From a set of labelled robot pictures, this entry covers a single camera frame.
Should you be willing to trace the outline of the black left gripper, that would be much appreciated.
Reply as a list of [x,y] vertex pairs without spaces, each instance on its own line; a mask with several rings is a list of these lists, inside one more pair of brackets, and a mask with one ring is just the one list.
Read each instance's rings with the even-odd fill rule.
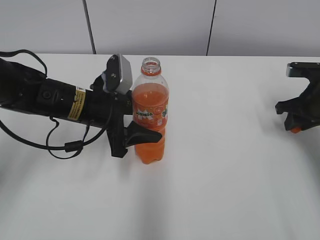
[[132,121],[124,127],[124,116],[131,115],[132,91],[125,94],[105,92],[104,80],[98,76],[90,89],[86,91],[83,107],[83,123],[101,128],[107,134],[111,155],[122,158],[128,152],[127,147],[158,143],[163,135],[147,129]]

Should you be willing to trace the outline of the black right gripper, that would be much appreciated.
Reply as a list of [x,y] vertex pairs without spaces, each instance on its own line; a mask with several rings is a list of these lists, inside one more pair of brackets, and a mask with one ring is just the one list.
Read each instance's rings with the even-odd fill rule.
[[307,88],[301,96],[279,101],[275,105],[277,115],[288,113],[284,121],[286,131],[300,127],[305,131],[320,125],[319,120],[310,120],[298,115],[308,115],[310,118],[320,117],[320,77],[310,77]]

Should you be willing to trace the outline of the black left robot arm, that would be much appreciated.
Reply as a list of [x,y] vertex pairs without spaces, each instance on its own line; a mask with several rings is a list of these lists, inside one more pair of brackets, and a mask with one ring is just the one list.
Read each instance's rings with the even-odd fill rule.
[[0,54],[3,109],[100,128],[100,133],[108,137],[111,155],[117,158],[124,157],[130,146],[161,140],[161,133],[135,122],[124,126],[124,116],[133,113],[133,78],[130,62],[123,55],[112,55],[105,71],[89,89],[48,78],[46,71],[8,61],[13,56],[13,52]]

